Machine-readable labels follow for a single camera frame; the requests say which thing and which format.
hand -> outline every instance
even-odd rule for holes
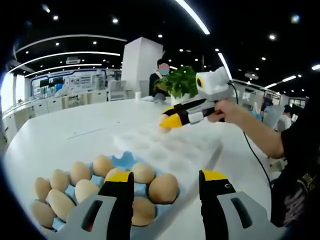
[[[216,102],[214,109],[215,112],[207,117],[212,123],[224,118],[227,123],[237,124],[246,114],[246,111],[240,105],[229,100]]]

person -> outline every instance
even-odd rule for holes
[[[156,71],[154,73],[152,73],[149,77],[149,96],[152,96],[154,97],[156,94],[163,94],[165,96],[168,96],[168,93],[162,89],[160,89],[159,87],[156,87],[155,88],[155,82],[158,80],[158,79],[162,79],[162,75],[160,74],[159,72],[159,66],[161,64],[165,64],[166,61],[164,59],[159,59],[157,61],[157,68],[156,68]]]
[[[316,231],[320,214],[320,124],[314,115],[319,106],[320,97],[315,94],[297,121],[282,133],[228,100],[217,102],[217,111],[208,116],[210,122],[224,118],[237,125],[271,158],[287,159],[287,166],[271,190],[271,222],[287,227],[284,239],[319,238]]]
[[[284,106],[283,114],[277,123],[277,131],[282,133],[284,130],[290,128],[292,118],[292,108],[290,105]]]

white counter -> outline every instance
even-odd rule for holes
[[[12,140],[3,161],[17,199],[30,214],[37,177],[49,178],[54,169],[68,170],[75,161],[92,162],[101,153],[121,156],[112,135],[157,122],[167,107],[134,99],[120,100],[78,106],[28,120]],[[234,125],[220,122],[212,124],[214,129],[223,130],[223,150],[215,170],[224,173],[237,191],[244,191],[265,207],[270,217],[268,181],[243,133]],[[262,152],[254,144],[252,148],[264,162]],[[186,208],[159,239],[205,239],[200,200]]]

white pillar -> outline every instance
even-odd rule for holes
[[[140,92],[139,81],[148,89],[149,77],[156,71],[157,61],[162,58],[163,46],[149,39],[140,37],[124,47],[121,80],[126,81],[126,88],[132,90],[129,98],[133,98],[135,92]]]

black ceiling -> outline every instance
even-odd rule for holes
[[[39,4],[38,9],[30,15],[15,49],[62,35],[102,35],[125,39],[127,42],[145,37],[163,44],[164,58],[171,59],[170,65],[174,67],[190,65],[199,72],[206,65],[206,71],[215,70],[222,66],[215,51],[218,48],[228,63],[232,77],[238,80],[248,81],[245,73],[253,72],[259,78],[251,82],[267,86],[292,75],[302,75],[301,78],[297,77],[271,88],[280,93],[285,91],[288,96],[305,97],[310,83],[318,81],[318,73],[311,69],[320,64],[320,35],[317,31],[319,19],[317,9],[312,5],[284,4],[270,0],[186,2],[199,15],[210,35],[205,35],[175,0],[92,0],[76,3],[50,0],[44,2],[50,13],[44,11]],[[294,14],[300,16],[298,24],[291,23],[291,16]],[[54,15],[58,16],[58,20],[53,20]],[[113,18],[117,18],[119,22],[112,23]],[[275,34],[276,40],[271,41],[268,37],[270,34]],[[114,65],[114,68],[120,69],[127,42],[96,37],[60,38],[21,50],[16,53],[16,58],[24,63],[62,52],[110,52],[121,56],[77,56],[84,59],[82,63],[101,63],[103,67],[109,68]],[[69,56],[45,58],[27,66],[35,71],[57,67],[61,65],[60,61],[65,63],[67,57]]]

